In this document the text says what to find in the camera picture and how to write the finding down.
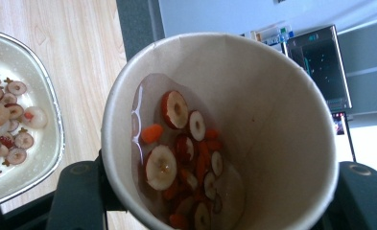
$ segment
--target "plate rim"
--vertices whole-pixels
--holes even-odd
[[[58,155],[54,165],[47,171],[47,173],[45,173],[41,177],[37,178],[35,181],[31,182],[29,185],[18,189],[17,191],[11,193],[10,195],[6,195],[4,197],[1,197],[0,203],[3,203],[5,201],[8,201],[8,200],[10,200],[10,199],[12,199],[16,196],[19,196],[19,195],[29,191],[30,189],[32,189],[33,187],[35,187],[36,185],[41,183],[43,180],[45,180],[48,176],[50,176],[57,169],[57,167],[59,166],[59,163],[62,160],[64,151],[65,151],[65,133],[64,133],[63,121],[62,121],[62,116],[61,116],[61,111],[60,111],[60,108],[59,108],[59,102],[58,102],[58,98],[57,98],[57,95],[56,95],[56,91],[55,91],[54,86],[51,82],[50,75],[48,74],[46,68],[42,64],[39,57],[27,45],[25,45],[21,41],[13,38],[13,37],[11,37],[7,34],[0,33],[0,38],[7,40],[8,42],[12,43],[15,46],[18,46],[18,48],[21,48],[23,51],[25,51],[25,53],[30,55],[30,57],[35,61],[37,67],[39,68],[39,70],[42,73],[42,77],[44,78],[44,80],[46,81],[46,83],[48,85],[48,88],[49,88],[49,91],[50,91],[50,96],[51,96],[51,99],[53,101],[53,106],[54,106],[54,109],[55,109],[55,112],[56,112],[56,115],[57,115],[58,125],[59,125],[58,126],[58,128],[59,128],[59,155]]]

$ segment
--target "floating fruit slice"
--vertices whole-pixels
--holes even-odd
[[[175,212],[176,212],[176,214],[181,214],[181,215],[187,216],[189,214],[189,212],[191,211],[192,207],[194,206],[194,204],[195,204],[194,197],[189,195],[189,196],[183,198],[177,204]]]
[[[146,163],[147,182],[158,191],[168,189],[177,176],[177,161],[173,152],[164,145],[155,147]]]
[[[188,163],[194,159],[195,148],[192,139],[186,134],[176,138],[176,156],[180,163]]]
[[[202,114],[197,110],[192,111],[189,115],[189,131],[197,141],[201,141],[205,137],[205,121]]]
[[[213,202],[213,206],[212,206],[212,212],[214,214],[219,214],[223,208],[223,203],[222,203],[222,197],[220,194],[216,193],[215,195],[215,199],[214,199],[214,202]]]
[[[173,228],[180,229],[180,230],[188,230],[189,229],[189,222],[188,218],[181,214],[171,214],[170,217],[170,225]]]
[[[188,185],[191,191],[195,191],[198,187],[198,180],[197,178],[189,171],[185,169],[179,170],[179,179],[182,183]]]
[[[224,170],[224,161],[222,159],[221,153],[214,151],[211,157],[212,170],[216,176],[220,176]]]
[[[205,195],[211,200],[214,200],[216,196],[215,180],[215,174],[213,174],[212,172],[208,172],[203,180]]]
[[[197,205],[194,213],[194,223],[196,230],[209,230],[211,229],[211,217],[208,208],[203,202]]]
[[[178,91],[169,91],[163,95],[161,112],[170,128],[184,128],[188,123],[188,106]]]

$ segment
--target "electronic device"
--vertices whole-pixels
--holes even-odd
[[[336,131],[335,146],[337,148],[337,160],[356,162],[355,151],[353,150],[352,138],[350,136],[349,124],[346,113],[333,112],[334,129]]]
[[[352,107],[334,25],[290,38],[284,51],[313,79],[331,111]]]

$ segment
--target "water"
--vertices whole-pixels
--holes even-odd
[[[173,146],[176,136],[182,132],[182,130],[168,128],[161,116],[161,97],[170,90],[177,90],[183,95],[189,110],[196,109],[202,113],[206,127],[218,129],[217,124],[206,109],[206,105],[201,102],[200,98],[191,89],[177,84],[167,76],[151,74],[144,78],[138,87],[131,112],[133,181],[146,207],[154,216],[166,223],[168,223],[168,216],[172,214],[173,203],[165,201],[161,192],[155,191],[146,182],[143,162],[150,150],[158,144]],[[164,127],[164,133],[160,140],[150,145],[141,143],[139,137],[142,127],[147,127],[153,123],[161,124]],[[221,150],[221,154],[228,154],[228,152]],[[212,213],[212,229],[232,229],[245,209],[246,192],[241,176],[225,158],[224,172],[217,179],[215,186],[218,194],[222,197],[223,209],[219,214]]]

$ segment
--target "white plate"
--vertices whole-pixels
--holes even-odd
[[[18,97],[24,108],[40,106],[48,117],[43,129],[25,126],[35,138],[27,159],[17,166],[2,165],[0,157],[0,203],[20,195],[49,176],[64,151],[64,132],[53,84],[39,58],[20,41],[0,33],[0,80],[23,81],[27,92]]]

